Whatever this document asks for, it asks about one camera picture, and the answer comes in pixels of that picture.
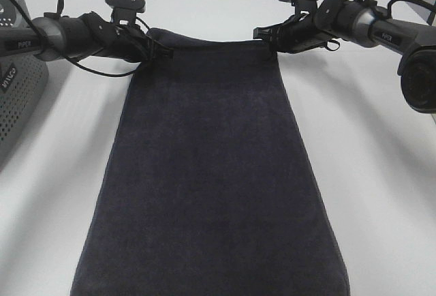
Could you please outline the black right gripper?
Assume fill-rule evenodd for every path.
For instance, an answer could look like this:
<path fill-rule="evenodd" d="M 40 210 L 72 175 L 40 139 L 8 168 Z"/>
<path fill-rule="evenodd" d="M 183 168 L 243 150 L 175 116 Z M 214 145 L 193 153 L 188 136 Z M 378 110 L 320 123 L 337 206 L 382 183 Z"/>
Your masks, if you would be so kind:
<path fill-rule="evenodd" d="M 340 47 L 337 37 L 315 26 L 312 14 L 295 14 L 283 23 L 256 27 L 253 30 L 253 39 L 266 42 L 271 50 L 289 54 L 315 48 L 335 51 Z"/>

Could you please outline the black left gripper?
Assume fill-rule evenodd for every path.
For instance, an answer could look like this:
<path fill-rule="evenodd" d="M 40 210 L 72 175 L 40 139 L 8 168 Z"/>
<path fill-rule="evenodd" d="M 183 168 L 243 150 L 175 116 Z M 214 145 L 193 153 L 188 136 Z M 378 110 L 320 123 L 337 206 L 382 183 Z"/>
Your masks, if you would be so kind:
<path fill-rule="evenodd" d="M 157 40 L 143 42 L 128 29 L 105 21 L 95 12 L 84 15 L 84 23 L 91 35 L 91 56 L 122 59 L 130 63 L 142 63 L 160 58 L 172 58 L 174 51 Z"/>

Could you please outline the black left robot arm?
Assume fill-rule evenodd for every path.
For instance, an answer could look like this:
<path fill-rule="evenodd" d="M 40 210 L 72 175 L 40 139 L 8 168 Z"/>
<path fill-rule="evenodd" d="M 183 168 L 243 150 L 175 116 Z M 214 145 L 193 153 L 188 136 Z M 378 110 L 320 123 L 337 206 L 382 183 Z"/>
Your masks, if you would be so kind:
<path fill-rule="evenodd" d="M 122 59 L 147 63 L 172 57 L 171 48 L 143 32 L 137 15 L 145 10 L 145 0 L 105 0 L 112 8 L 110 21 L 95 12 L 78 18 L 62 14 L 64 0 L 56 12 L 46 12 L 31 20 L 16 0 L 1 0 L 4 9 L 14 9 L 27 22 L 11 27 L 8 18 L 1 25 L 1 56 L 34 55 L 42 61 L 71 59 L 77 63 L 87 57 Z"/>

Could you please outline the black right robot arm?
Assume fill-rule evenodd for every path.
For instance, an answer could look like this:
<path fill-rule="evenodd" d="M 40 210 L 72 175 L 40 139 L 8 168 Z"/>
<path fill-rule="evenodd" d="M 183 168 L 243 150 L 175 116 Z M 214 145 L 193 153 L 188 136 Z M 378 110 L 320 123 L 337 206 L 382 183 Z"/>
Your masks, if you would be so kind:
<path fill-rule="evenodd" d="M 365 48 L 384 46 L 401 60 L 397 74 L 408 105 L 419 113 L 435 114 L 435 26 L 397 20 L 392 6 L 413 3 L 435 15 L 435 5 L 423 0 L 279 0 L 295 12 L 276 25 L 256 27 L 253 38 L 267 42 L 277 52 L 296 54 L 328 48 L 339 40 Z"/>

